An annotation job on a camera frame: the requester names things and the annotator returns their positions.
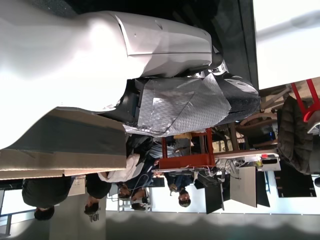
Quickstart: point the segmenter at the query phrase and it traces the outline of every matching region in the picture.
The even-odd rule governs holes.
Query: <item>red metal frame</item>
[[[308,120],[310,119],[310,117],[312,116],[312,114],[314,114],[315,111],[320,110],[320,101],[319,101],[318,94],[315,89],[314,83],[312,82],[312,79],[307,79],[306,83],[308,84],[311,96],[313,98],[313,104],[310,107],[308,107],[307,109],[305,108],[304,103],[301,100],[301,97],[299,95],[296,84],[291,83],[291,86],[292,86],[292,90],[294,92],[294,95],[296,97],[296,100],[298,102],[299,108],[303,114],[303,121],[307,123]]]
[[[206,129],[206,133],[197,133],[198,136],[206,136],[208,153],[194,154],[189,156],[176,156],[168,158],[167,141],[162,138],[162,158],[159,161],[159,169],[177,169],[186,167],[214,167],[216,166],[214,149],[212,147],[211,128]]]

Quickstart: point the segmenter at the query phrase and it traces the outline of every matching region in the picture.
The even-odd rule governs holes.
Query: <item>black fabric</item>
[[[275,171],[279,198],[317,197],[311,175],[298,172],[287,161],[280,161],[281,171]]]
[[[307,134],[307,124],[297,100],[291,96],[284,101],[282,107],[277,147],[281,160],[303,174],[310,174],[313,135]]]
[[[270,208],[264,171],[255,172],[256,204]]]
[[[125,155],[125,132],[46,115],[8,149]]]
[[[70,176],[25,179],[22,185],[23,201],[36,208],[51,208],[67,198],[71,185]]]
[[[190,175],[170,176],[167,172],[164,174],[168,186],[175,184],[177,192],[193,183],[194,178]]]
[[[87,174],[86,179],[86,191],[95,199],[103,199],[110,192],[111,183],[101,181],[97,173]]]
[[[222,197],[220,185],[207,186],[205,192],[205,211],[210,214],[222,208]]]

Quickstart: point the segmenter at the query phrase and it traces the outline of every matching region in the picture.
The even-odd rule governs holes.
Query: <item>person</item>
[[[179,205],[184,208],[189,207],[191,199],[186,187],[193,183],[193,177],[190,175],[170,176],[168,173],[165,173],[164,176],[167,180],[169,190],[179,193]]]
[[[110,192],[112,184],[101,181],[97,173],[87,174],[86,191],[89,194],[84,207],[84,213],[87,215],[95,214],[99,209],[99,202]]]
[[[140,154],[131,154],[126,159],[126,168],[116,171],[98,172],[98,177],[106,183],[126,182],[133,178],[138,168]]]
[[[24,179],[22,198],[25,204],[36,207],[35,219],[46,221],[55,214],[55,205],[67,198],[71,185],[71,176]]]

